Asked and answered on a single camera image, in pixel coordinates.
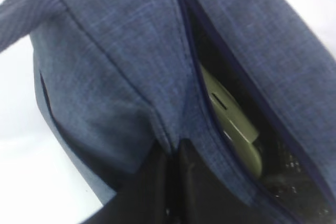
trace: zipper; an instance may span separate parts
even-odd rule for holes
[[[327,182],[323,179],[322,175],[320,174],[319,170],[317,169],[316,165],[313,163],[313,161],[310,159],[310,157],[305,153],[305,151],[302,149],[302,147],[295,141],[295,139],[292,137],[292,135],[288,132],[286,127],[282,124],[282,122],[279,120],[279,118],[276,116],[275,112],[270,108],[268,103],[266,102],[265,98],[262,96],[262,94],[259,92],[259,90],[256,88],[255,84],[249,77],[249,75],[246,73],[246,71],[243,69],[243,67],[240,65],[240,63],[237,61],[237,59],[234,57],[232,51],[228,47],[228,45],[223,41],[220,34],[212,24],[211,20],[203,10],[202,6],[197,0],[178,0],[178,3],[180,5],[184,25],[185,25],[185,31],[186,36],[188,39],[188,43],[191,50],[191,55],[194,61],[194,67],[196,70],[196,74],[199,80],[199,83],[201,84],[202,93],[206,100],[208,111],[210,112],[212,116],[212,120],[216,125],[217,131],[219,135],[221,136],[224,143],[228,146],[228,149],[230,150],[233,158],[236,160],[237,164],[242,168],[243,174],[245,177],[251,181],[251,183],[260,191],[262,192],[269,202],[277,209],[281,210],[281,212],[291,218],[295,222],[302,222],[293,212],[291,212],[287,207],[285,207],[282,203],[278,202],[274,199],[273,195],[267,191],[267,189],[262,185],[259,181],[257,181],[255,178],[252,177],[252,175],[247,171],[246,167],[242,164],[241,160],[237,156],[236,152],[234,151],[234,148],[228,139],[228,137],[223,133],[222,128],[219,125],[218,119],[215,115],[215,112],[212,108],[211,102],[208,98],[208,93],[206,90],[206,86],[202,77],[201,68],[198,63],[198,57],[197,52],[194,44],[192,29],[190,20],[187,13],[187,7],[186,2],[188,3],[188,6],[191,8],[191,10],[194,12],[200,23],[203,25],[205,31],[207,32],[208,36],[211,38],[211,40],[214,42],[216,47],[220,50],[222,57],[225,57],[225,60],[230,64],[232,69],[237,73],[237,75],[240,78],[240,81],[244,84],[244,87],[248,91],[248,93],[251,95],[253,100],[256,102],[258,107],[261,109],[263,114],[266,116],[267,120],[270,122],[270,124],[274,127],[274,129],[279,133],[279,135],[282,137],[284,143],[288,146],[290,151],[295,154],[298,159],[300,160],[300,163],[303,165],[303,167],[306,169],[308,175],[310,178],[315,182],[315,184],[319,187],[320,191],[323,193],[329,204],[331,205],[332,209],[335,211],[335,199],[332,197],[332,192],[327,184]]]

